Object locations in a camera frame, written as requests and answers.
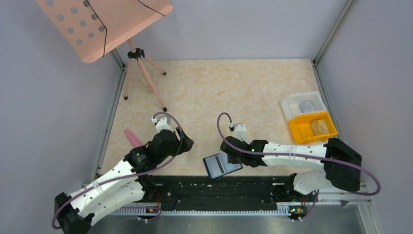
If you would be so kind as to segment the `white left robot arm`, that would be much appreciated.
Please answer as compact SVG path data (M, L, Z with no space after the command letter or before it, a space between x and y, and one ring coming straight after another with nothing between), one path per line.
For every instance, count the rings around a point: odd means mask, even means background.
M85 234L115 210L141 200L158 198L151 173L166 166L165 159L191 150L194 141L177 127L160 130L151 141L131 149L112 169L76 192L55 197L52 227L65 234Z

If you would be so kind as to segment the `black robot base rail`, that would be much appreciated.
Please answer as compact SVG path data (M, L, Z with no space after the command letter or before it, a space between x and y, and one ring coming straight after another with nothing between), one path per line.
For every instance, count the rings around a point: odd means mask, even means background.
M289 176L153 175L152 191L134 205L159 206L166 211L258 212L276 211L282 203L310 205L315 192L302 195L292 189Z

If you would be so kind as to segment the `black leather card holder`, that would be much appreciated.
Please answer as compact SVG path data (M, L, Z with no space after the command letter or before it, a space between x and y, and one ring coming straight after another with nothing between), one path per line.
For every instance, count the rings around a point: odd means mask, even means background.
M203 158L203 163L210 179L217 179L243 168L241 163L229 163L228 155L222 151L218 154Z

